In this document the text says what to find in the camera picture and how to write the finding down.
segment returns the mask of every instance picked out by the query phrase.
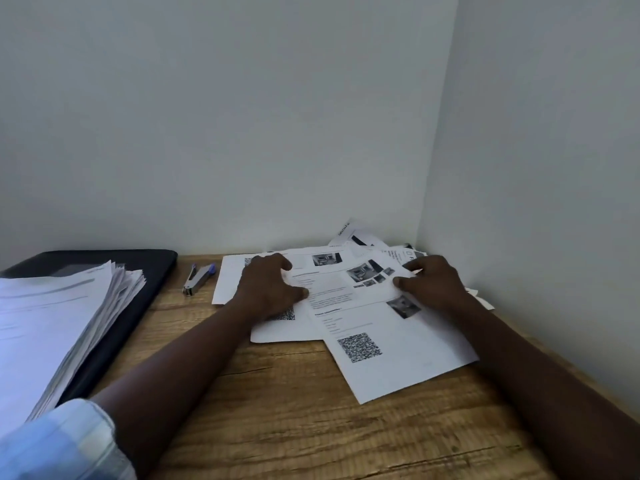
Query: hand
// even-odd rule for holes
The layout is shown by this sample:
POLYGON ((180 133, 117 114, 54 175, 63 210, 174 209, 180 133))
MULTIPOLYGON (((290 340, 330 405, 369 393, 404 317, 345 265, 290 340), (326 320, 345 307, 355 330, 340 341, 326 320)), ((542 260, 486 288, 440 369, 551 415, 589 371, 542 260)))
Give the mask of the hand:
POLYGON ((256 318, 264 320, 308 297, 308 289, 283 281, 281 269, 291 269, 291 263, 282 254, 256 256, 245 266, 233 301, 249 306, 256 318))
POLYGON ((442 256, 414 259, 404 267, 409 271, 421 271, 414 278, 396 276, 395 286, 414 295, 424 306, 445 314, 455 314, 475 301, 465 290, 456 268, 442 256))

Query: wall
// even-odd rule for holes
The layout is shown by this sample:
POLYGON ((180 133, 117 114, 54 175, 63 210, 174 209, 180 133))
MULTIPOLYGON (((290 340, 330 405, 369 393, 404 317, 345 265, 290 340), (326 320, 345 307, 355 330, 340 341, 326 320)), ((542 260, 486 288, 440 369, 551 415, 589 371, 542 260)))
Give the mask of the wall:
POLYGON ((640 0, 460 0, 420 243, 640 411, 640 0))
POLYGON ((0 269, 415 240, 458 0, 0 0, 0 269))

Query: forearm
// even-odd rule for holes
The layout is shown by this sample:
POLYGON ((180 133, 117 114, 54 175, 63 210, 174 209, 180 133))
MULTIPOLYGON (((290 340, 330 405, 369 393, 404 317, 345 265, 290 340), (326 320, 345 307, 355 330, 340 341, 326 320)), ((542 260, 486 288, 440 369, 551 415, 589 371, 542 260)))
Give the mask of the forearm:
POLYGON ((480 306, 451 315, 562 478, 635 479, 640 426, 480 306))
POLYGON ((254 315, 242 303, 229 302, 92 398, 113 419, 116 442, 139 478, 224 368, 254 315))

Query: person's left hand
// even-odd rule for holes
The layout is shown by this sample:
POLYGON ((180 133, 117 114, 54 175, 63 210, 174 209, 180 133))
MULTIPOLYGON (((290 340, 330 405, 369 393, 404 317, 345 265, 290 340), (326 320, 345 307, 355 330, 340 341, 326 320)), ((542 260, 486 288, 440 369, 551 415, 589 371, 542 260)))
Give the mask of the person's left hand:
POLYGON ((250 306, 256 318, 265 319, 308 297, 308 289, 283 281, 281 269, 291 269, 291 263, 282 254, 256 256, 245 266, 233 301, 250 306))

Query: rolled-up sleeve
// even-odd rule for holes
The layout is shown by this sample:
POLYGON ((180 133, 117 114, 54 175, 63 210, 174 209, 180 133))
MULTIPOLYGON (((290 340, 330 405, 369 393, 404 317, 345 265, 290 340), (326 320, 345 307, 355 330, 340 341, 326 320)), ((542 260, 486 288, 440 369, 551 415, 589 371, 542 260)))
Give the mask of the rolled-up sleeve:
POLYGON ((115 425, 98 405, 74 399, 0 438, 1 480, 135 480, 115 425))

